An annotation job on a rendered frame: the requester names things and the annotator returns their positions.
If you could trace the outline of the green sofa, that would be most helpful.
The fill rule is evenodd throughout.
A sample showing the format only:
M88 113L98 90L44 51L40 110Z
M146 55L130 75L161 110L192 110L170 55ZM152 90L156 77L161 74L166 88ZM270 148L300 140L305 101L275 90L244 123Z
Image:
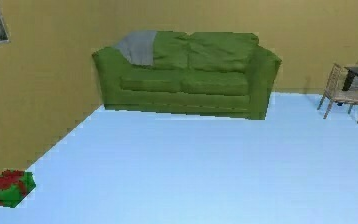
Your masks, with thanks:
M130 64L114 45L92 54L106 109L266 117L282 60L258 36L156 32L152 66Z

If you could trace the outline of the grey blanket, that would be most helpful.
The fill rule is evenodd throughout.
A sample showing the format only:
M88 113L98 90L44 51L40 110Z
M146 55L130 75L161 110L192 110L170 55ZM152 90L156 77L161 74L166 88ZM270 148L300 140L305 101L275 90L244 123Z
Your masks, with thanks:
M157 32L154 30L132 31L113 46L133 65L153 65L153 44Z

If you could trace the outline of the green gift box red ribbon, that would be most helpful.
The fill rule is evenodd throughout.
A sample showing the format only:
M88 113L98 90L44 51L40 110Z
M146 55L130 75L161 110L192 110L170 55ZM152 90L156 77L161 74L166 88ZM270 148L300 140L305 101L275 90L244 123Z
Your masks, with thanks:
M32 172L3 171L0 174L0 206L15 208L35 187Z

